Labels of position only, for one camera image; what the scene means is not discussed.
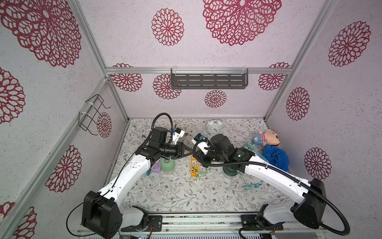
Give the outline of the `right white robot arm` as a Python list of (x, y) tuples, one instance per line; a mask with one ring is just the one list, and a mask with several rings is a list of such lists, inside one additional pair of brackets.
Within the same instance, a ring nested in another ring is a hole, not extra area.
[[(325, 186), (319, 179), (307, 180), (296, 177), (263, 160), (254, 152), (235, 148), (228, 137), (217, 134), (208, 139), (198, 134), (193, 140), (193, 156), (204, 167), (229, 167), (248, 174), (279, 189), (293, 203), (264, 204), (255, 216), (255, 222), (243, 226), (243, 231), (275, 231), (286, 222), (299, 222), (311, 228), (324, 228), (340, 236), (350, 234), (351, 228), (343, 213), (326, 198)], [(322, 222), (325, 207), (330, 207), (343, 224), (343, 230), (334, 229)]]

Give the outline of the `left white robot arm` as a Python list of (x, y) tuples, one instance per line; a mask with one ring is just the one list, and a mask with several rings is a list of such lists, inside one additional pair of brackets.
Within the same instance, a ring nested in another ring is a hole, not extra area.
[(168, 130), (164, 127), (155, 127), (150, 133), (116, 178), (98, 192), (90, 191), (84, 198), (81, 225), (104, 239), (111, 239), (123, 228), (147, 227), (148, 212), (137, 206), (121, 211), (122, 200), (155, 162), (185, 156), (187, 147), (179, 141), (185, 132), (180, 128), (173, 130), (169, 141), (166, 140)]

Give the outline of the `dark green meat grinder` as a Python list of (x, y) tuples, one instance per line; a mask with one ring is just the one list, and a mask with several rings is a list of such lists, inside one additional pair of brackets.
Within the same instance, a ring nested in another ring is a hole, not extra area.
[(235, 177), (235, 176), (238, 174), (237, 170), (232, 169), (232, 168), (229, 167), (229, 166), (225, 166), (225, 167), (223, 168), (223, 172), (224, 172), (224, 174), (225, 174), (227, 177)]

